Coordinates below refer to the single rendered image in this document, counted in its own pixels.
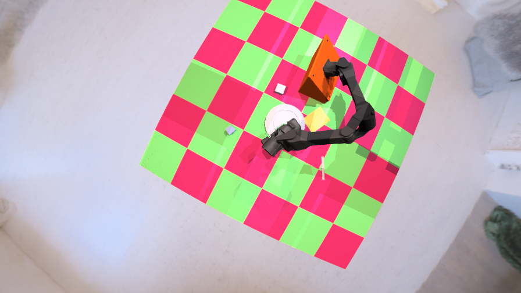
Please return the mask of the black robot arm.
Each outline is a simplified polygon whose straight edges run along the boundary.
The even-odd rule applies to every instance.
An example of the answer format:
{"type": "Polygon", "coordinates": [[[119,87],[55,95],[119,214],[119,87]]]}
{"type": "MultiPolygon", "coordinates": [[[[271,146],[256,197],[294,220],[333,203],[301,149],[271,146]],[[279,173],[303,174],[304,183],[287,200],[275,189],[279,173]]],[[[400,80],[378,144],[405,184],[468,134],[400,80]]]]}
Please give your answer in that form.
{"type": "Polygon", "coordinates": [[[296,125],[290,120],[278,128],[276,136],[272,135],[262,145],[262,148],[273,157],[282,147],[290,152],[292,150],[300,151],[313,145],[351,144],[375,128],[375,111],[362,94],[352,62],[348,62],[345,57],[341,57],[335,62],[327,59],[322,69],[326,78],[339,76],[342,86],[348,86],[355,103],[356,113],[352,115],[344,128],[334,130],[313,132],[295,129],[296,125]]]}

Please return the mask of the white round tray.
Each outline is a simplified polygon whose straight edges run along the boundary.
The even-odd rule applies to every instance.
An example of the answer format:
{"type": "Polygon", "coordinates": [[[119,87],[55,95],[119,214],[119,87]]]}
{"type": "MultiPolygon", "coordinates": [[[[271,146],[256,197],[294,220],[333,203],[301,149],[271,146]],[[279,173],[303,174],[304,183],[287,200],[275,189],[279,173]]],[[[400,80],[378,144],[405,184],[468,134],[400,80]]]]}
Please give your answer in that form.
{"type": "Polygon", "coordinates": [[[297,120],[302,130],[305,129],[305,119],[298,108],[289,104],[274,107],[266,116],[265,126],[268,135],[270,136],[283,123],[287,124],[287,121],[292,118],[297,120]]]}

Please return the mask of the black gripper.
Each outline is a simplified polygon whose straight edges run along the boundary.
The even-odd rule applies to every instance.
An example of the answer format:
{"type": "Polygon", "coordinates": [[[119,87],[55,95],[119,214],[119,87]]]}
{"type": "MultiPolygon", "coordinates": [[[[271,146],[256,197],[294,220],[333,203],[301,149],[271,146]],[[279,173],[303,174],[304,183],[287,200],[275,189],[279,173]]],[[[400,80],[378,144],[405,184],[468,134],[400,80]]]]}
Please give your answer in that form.
{"type": "MultiPolygon", "coordinates": [[[[295,118],[292,118],[290,119],[295,125],[296,125],[296,128],[295,129],[301,129],[301,125],[297,122],[297,120],[295,118]]],[[[277,129],[278,130],[278,129],[277,129]]],[[[271,133],[270,136],[276,136],[277,135],[277,130],[274,131],[273,133],[271,133]]],[[[269,139],[269,137],[265,137],[263,140],[261,140],[261,143],[262,145],[269,139]]]]}

